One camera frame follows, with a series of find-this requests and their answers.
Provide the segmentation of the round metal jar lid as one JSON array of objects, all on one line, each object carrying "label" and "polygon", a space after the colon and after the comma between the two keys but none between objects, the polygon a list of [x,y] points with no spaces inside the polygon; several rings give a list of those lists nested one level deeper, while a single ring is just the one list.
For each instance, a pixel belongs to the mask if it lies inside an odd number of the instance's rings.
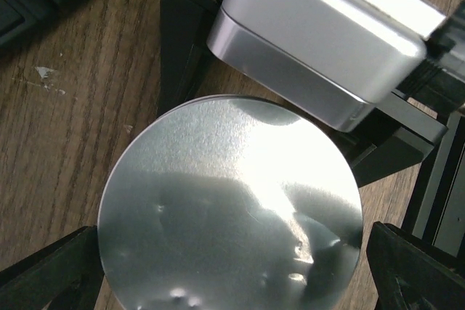
[{"label": "round metal jar lid", "polygon": [[221,95],[174,108],[126,148],[97,228],[124,309],[332,309],[359,260],[363,210],[316,125]]}]

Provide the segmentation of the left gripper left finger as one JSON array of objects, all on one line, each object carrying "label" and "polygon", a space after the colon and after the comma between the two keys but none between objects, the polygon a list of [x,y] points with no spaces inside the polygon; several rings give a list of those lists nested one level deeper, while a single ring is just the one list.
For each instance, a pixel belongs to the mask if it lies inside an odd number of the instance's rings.
[{"label": "left gripper left finger", "polygon": [[104,272],[96,226],[77,229],[1,271],[2,309],[93,309]]}]

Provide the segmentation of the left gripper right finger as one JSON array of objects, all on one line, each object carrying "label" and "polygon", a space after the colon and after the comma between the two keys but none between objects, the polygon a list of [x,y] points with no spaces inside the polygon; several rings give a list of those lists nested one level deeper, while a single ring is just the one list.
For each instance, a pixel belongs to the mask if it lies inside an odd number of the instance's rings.
[{"label": "left gripper right finger", "polygon": [[373,224],[366,255],[376,309],[463,309],[464,262],[392,224]]}]

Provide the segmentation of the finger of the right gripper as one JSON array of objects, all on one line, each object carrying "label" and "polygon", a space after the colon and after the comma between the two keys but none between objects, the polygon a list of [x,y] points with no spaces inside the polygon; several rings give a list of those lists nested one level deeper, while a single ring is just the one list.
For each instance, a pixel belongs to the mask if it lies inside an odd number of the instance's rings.
[{"label": "finger of the right gripper", "polygon": [[158,115],[197,94],[214,60],[206,39],[218,10],[213,0],[160,0]]},{"label": "finger of the right gripper", "polygon": [[351,132],[337,133],[358,187],[414,166],[440,143],[447,126],[397,95],[389,95]]}]

